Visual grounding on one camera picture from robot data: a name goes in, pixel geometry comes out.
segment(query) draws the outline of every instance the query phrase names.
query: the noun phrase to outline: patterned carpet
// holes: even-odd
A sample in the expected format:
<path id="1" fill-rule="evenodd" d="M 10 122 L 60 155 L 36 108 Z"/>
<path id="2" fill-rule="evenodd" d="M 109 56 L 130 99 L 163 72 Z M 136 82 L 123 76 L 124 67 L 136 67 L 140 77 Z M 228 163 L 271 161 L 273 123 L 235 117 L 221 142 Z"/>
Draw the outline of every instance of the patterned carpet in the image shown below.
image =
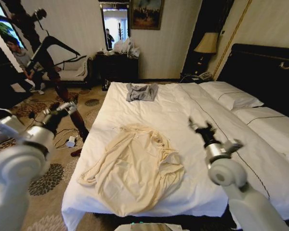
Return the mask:
<path id="1" fill-rule="evenodd" d="M 92 90 L 69 88 L 71 95 L 79 96 L 78 110 L 86 119 L 86 127 L 92 126 L 106 95 L 101 87 Z M 30 98 L 12 108 L 12 112 L 19 116 L 26 125 L 33 124 L 33 119 L 28 118 L 30 112 L 37 113 L 36 120 L 43 118 L 41 111 L 52 103 L 61 102 L 54 89 L 46 89 L 44 95 L 34 94 Z M 57 131 L 59 134 L 54 138 L 54 143 L 60 147 L 70 135 L 77 135 L 72 130 L 65 134 L 66 130 L 75 128 L 69 117 L 62 120 Z M 0 150 L 15 145 L 15 141 L 0 144 Z M 30 206 L 23 224 L 23 231 L 65 231 L 66 227 L 61 217 L 62 198 L 76 166 L 78 157 L 71 157 L 70 153 L 81 148 L 83 145 L 80 137 L 77 138 L 76 146 L 55 150 L 51 166 L 48 172 L 39 180 L 33 181 L 29 187 Z M 119 224 L 132 222 L 154 222 L 154 218 L 118 218 L 114 215 L 94 215 L 87 213 L 78 226 L 79 231 L 113 231 Z M 191 231 L 229 231 L 229 223 L 220 218 L 196 218 L 193 216 L 175 216 L 172 218 L 159 219 L 160 222 L 181 224 L 183 228 Z"/>

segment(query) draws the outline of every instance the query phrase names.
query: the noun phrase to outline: man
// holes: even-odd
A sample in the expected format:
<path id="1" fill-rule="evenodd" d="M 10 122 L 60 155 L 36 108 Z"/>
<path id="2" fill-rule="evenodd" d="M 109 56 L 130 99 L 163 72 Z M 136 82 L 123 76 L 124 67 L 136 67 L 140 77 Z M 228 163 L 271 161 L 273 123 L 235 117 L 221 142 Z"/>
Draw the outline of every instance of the man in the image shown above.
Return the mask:
<path id="1" fill-rule="evenodd" d="M 106 29 L 106 34 L 107 34 L 107 43 L 108 43 L 108 48 L 112 48 L 112 42 L 114 42 L 114 38 L 109 34 L 109 29 Z"/>
<path id="2" fill-rule="evenodd" d="M 10 48 L 10 50 L 13 52 L 14 57 L 16 58 L 19 66 L 22 68 L 24 71 L 25 76 L 27 79 L 32 80 L 35 84 L 35 87 L 30 89 L 31 92 L 38 92 L 40 95 L 43 95 L 44 92 L 41 90 L 41 84 L 42 84 L 42 75 L 44 73 L 42 72 L 36 72 L 39 70 L 42 70 L 43 67 L 37 63 L 34 66 L 34 70 L 31 70 L 30 73 L 28 73 L 25 69 L 26 65 L 30 61 L 30 55 L 28 54 L 28 51 L 21 48 L 18 44 L 18 40 L 15 39 L 14 37 L 8 37 L 5 40 L 6 44 Z"/>

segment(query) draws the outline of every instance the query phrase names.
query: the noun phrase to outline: headboard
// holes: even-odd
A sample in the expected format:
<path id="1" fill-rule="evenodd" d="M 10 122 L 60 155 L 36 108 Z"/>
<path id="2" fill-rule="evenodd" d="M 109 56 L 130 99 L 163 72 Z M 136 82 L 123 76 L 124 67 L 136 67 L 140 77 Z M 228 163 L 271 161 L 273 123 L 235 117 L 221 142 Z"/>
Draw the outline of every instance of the headboard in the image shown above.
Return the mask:
<path id="1" fill-rule="evenodd" d="M 234 44 L 217 81 L 289 117 L 289 48 Z"/>

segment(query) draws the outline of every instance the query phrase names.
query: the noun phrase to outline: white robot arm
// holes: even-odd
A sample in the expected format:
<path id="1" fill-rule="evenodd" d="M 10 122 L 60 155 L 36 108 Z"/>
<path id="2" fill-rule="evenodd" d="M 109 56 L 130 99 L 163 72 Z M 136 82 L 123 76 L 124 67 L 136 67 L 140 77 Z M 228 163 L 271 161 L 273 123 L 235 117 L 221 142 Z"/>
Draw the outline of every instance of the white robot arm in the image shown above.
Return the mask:
<path id="1" fill-rule="evenodd" d="M 214 129 L 207 123 L 199 128 L 189 120 L 189 126 L 199 133 L 207 153 L 206 163 L 213 183 L 221 185 L 229 198 L 229 209 L 244 231 L 289 231 L 276 209 L 264 195 L 247 182 L 247 174 L 241 164 L 231 159 L 231 154 L 243 145 L 239 140 L 222 144 L 214 138 Z"/>
<path id="2" fill-rule="evenodd" d="M 64 116 L 76 105 L 64 103 L 54 111 L 45 110 L 45 119 L 25 131 L 12 116 L 0 120 L 0 131 L 17 140 L 17 145 L 0 152 L 0 231 L 20 230 L 29 204 L 28 187 L 44 175 L 53 151 L 53 138 Z"/>

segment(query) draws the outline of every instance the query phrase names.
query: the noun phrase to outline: bed frame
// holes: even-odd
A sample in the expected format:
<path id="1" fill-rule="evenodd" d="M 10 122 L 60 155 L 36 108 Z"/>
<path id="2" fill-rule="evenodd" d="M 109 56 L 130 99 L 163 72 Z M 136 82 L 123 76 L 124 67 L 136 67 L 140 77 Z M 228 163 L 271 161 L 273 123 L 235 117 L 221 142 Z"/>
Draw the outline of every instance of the bed frame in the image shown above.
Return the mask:
<path id="1" fill-rule="evenodd" d="M 217 80 L 289 117 L 289 48 L 236 43 Z"/>
<path id="2" fill-rule="evenodd" d="M 218 81 L 225 81 L 248 92 L 264 102 L 265 106 L 289 116 L 289 48 L 234 44 Z M 203 225 L 208 226 L 207 230 L 222 231 L 236 227 L 229 207 L 221 218 L 188 215 L 119 218 L 113 214 L 95 213 L 95 215 L 109 219 L 112 228 L 120 224 L 140 221 L 180 224 L 184 229 L 189 230 L 198 230 Z"/>

